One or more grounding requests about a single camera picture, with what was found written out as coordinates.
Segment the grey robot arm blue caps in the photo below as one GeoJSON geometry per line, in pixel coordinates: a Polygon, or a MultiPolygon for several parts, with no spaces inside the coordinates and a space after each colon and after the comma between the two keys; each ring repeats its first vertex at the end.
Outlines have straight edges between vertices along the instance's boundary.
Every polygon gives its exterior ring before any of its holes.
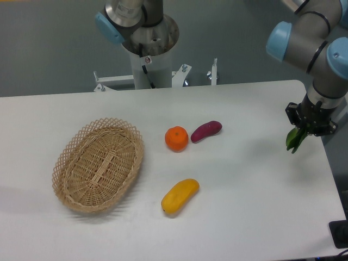
{"type": "MultiPolygon", "coordinates": [[[[299,19],[294,24],[280,22],[266,51],[313,77],[303,101],[290,103],[285,111],[290,123],[307,134],[333,134],[337,124],[331,115],[347,94],[347,38],[326,39],[336,25],[347,24],[347,1],[285,4],[299,19]]],[[[128,51],[137,89],[173,85],[167,55],[178,41],[179,29],[164,14],[162,1],[107,1],[95,24],[108,41],[128,51]]]]}

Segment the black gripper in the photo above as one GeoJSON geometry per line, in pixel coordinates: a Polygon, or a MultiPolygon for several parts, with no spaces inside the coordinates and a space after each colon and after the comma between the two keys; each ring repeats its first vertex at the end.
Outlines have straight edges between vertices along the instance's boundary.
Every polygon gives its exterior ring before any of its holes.
{"type": "Polygon", "coordinates": [[[312,103],[305,95],[299,104],[290,102],[285,108],[289,122],[298,128],[308,126],[307,132],[315,136],[332,135],[336,132],[338,124],[332,121],[332,114],[336,108],[326,109],[321,101],[312,103]]]}

